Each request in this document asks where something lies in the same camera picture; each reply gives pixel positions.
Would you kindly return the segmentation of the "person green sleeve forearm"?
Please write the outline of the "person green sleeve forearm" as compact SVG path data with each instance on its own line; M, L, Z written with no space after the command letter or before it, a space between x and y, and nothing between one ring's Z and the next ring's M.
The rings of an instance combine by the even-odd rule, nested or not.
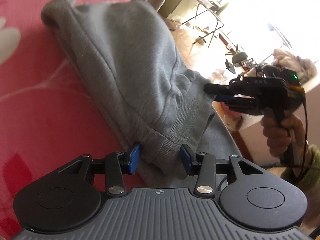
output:
M302 178L295 177L293 169L286 168L281 178L302 190L309 202L319 202L319 149L316 145L309 146L311 162L305 165Z

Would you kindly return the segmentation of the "person right hand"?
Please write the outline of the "person right hand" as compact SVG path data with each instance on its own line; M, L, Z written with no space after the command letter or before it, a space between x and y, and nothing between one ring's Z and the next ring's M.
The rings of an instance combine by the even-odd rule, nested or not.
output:
M293 130L297 143L297 151L300 159L303 157L305 130L303 123L294 114L291 114L277 125L276 120L264 116L261 121L263 135L267 138L267 146L270 154L275 158L280 158L291 144L289 131Z

